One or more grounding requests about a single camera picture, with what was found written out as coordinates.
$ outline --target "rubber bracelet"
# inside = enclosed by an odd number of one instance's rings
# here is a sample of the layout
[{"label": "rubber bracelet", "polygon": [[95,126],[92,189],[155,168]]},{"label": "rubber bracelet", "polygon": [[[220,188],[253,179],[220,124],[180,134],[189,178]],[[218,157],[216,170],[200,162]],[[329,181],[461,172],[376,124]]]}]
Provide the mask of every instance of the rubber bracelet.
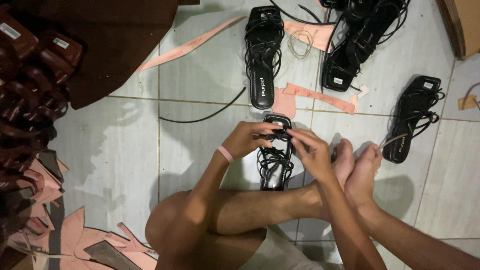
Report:
[{"label": "rubber bracelet", "polygon": [[230,153],[225,149],[225,147],[219,146],[219,147],[217,147],[217,149],[218,149],[218,151],[220,151],[220,153],[222,153],[225,156],[225,158],[228,160],[228,162],[230,164],[233,163],[234,159],[233,159],[232,155],[230,155]]}]

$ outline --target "white shorts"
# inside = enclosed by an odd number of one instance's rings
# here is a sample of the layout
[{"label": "white shorts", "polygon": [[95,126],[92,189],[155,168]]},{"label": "white shorts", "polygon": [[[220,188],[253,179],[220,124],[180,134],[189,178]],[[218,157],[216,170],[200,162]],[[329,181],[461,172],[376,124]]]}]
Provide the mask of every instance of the white shorts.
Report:
[{"label": "white shorts", "polygon": [[342,270],[343,265],[308,259],[285,238],[267,228],[255,254],[239,270]]}]

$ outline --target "person's left hand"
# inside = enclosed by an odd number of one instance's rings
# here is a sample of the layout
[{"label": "person's left hand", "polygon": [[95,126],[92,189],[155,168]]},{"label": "person's left hand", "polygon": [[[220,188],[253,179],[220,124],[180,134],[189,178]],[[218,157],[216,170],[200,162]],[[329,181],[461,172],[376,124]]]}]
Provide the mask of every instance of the person's left hand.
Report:
[{"label": "person's left hand", "polygon": [[253,139],[255,134],[272,134],[272,129],[281,129],[282,126],[273,123],[259,122],[245,122],[240,121],[233,132],[225,139],[222,146],[237,160],[252,153],[258,147],[271,148],[273,145],[270,141],[265,139]]}]

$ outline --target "hand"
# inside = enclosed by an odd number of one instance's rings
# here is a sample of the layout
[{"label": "hand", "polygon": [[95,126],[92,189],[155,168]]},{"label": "hand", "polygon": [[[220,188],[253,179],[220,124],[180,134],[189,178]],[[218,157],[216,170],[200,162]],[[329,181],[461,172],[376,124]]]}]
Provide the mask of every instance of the hand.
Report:
[{"label": "hand", "polygon": [[[328,144],[325,141],[312,131],[305,129],[289,129],[287,132],[293,137],[291,142],[295,146],[301,162],[313,177],[320,182],[332,179],[337,181],[330,164]],[[302,142],[310,147],[310,152],[305,150]]]},{"label": "hand", "polygon": [[233,132],[225,139],[222,146],[232,155],[233,159],[241,159],[252,153],[258,147],[271,148],[273,145],[265,139],[253,139],[254,134],[272,134],[272,129],[282,126],[273,123],[251,123],[240,121]]},{"label": "hand", "polygon": [[345,196],[354,209],[376,205],[373,200],[373,178],[382,165],[382,153],[378,145],[370,144],[355,161],[355,167],[345,182]]}]

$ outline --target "person's right hand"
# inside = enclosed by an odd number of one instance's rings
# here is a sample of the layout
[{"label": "person's right hand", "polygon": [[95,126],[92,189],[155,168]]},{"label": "person's right hand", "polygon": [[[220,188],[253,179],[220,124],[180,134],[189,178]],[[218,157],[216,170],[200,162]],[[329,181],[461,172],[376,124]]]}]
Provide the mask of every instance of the person's right hand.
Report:
[{"label": "person's right hand", "polygon": [[345,196],[351,207],[376,205],[373,200],[373,178],[382,165],[382,153],[378,145],[370,144],[355,161],[350,177],[345,182]]},{"label": "person's right hand", "polygon": [[[297,150],[300,161],[308,172],[320,182],[336,180],[333,174],[330,156],[328,154],[328,143],[320,139],[314,132],[306,129],[288,129],[288,134],[292,135],[292,144]],[[302,142],[309,146],[307,152]]]}]

